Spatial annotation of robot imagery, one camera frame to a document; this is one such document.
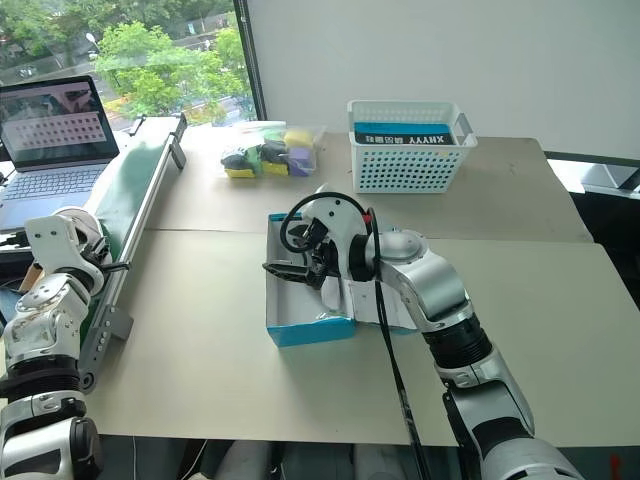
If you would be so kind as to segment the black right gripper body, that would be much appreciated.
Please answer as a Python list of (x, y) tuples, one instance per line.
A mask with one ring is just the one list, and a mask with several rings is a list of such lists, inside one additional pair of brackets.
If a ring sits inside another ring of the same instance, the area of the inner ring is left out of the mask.
[(320, 220), (312, 220), (311, 245), (303, 247), (305, 266), (308, 268), (307, 284), (320, 290), (327, 277), (340, 278), (336, 244), (326, 234), (328, 228)]

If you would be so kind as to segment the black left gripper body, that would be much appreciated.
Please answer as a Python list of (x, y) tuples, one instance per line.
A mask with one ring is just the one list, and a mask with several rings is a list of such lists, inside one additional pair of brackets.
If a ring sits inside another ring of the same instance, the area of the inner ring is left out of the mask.
[(110, 264), (111, 251), (109, 240), (102, 236), (93, 241), (88, 241), (80, 251), (80, 255), (84, 260), (95, 266)]

